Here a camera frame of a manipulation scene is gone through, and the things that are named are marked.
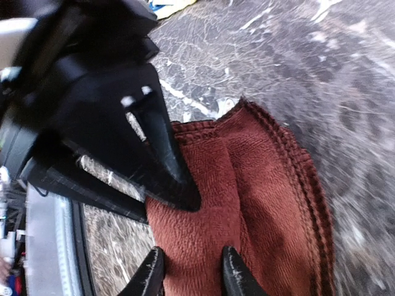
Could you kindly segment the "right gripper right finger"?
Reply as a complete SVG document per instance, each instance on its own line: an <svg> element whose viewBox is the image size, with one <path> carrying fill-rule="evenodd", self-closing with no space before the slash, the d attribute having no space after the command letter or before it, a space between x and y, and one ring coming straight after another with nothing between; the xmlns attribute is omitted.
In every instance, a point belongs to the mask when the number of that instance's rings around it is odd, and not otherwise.
<svg viewBox="0 0 395 296"><path fill-rule="evenodd" d="M268 296L234 247L222 250L222 281L228 296Z"/></svg>

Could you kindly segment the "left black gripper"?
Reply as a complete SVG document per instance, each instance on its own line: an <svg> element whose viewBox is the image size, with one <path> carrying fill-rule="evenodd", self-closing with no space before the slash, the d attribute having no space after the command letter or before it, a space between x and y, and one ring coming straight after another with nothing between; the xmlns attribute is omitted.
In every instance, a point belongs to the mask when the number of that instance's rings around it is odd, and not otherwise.
<svg viewBox="0 0 395 296"><path fill-rule="evenodd" d="M23 178L44 120L42 98L85 74L151 64L157 17L143 1L3 1L37 8L11 62L1 67L1 165Z"/></svg>

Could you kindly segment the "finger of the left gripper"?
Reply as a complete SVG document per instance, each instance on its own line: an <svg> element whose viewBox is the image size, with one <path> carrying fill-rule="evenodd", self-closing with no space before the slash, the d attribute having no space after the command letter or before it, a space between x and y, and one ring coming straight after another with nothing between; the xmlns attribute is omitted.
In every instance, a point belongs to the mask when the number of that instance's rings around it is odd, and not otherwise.
<svg viewBox="0 0 395 296"><path fill-rule="evenodd" d="M42 102L49 117L22 170L29 183L145 223L142 202L78 166L88 155L165 205L200 209L151 64L82 75L55 96L46 92Z"/></svg>

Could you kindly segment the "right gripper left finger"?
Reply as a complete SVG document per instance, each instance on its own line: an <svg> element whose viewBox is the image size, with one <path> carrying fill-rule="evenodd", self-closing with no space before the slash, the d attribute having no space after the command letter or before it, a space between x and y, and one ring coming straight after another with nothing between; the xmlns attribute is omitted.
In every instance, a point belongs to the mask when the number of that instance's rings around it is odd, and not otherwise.
<svg viewBox="0 0 395 296"><path fill-rule="evenodd" d="M164 295L164 251L153 247L118 296Z"/></svg>

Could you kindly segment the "dark red towel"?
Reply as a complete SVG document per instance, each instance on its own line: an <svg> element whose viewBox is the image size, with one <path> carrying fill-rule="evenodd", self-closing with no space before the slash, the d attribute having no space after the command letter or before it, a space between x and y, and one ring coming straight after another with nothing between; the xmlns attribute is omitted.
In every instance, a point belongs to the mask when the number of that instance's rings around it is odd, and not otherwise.
<svg viewBox="0 0 395 296"><path fill-rule="evenodd" d="M244 99L219 120L173 130L202 205L191 213L146 200L165 253L165 294L223 295L229 245L269 295L334 295L330 211L293 133Z"/></svg>

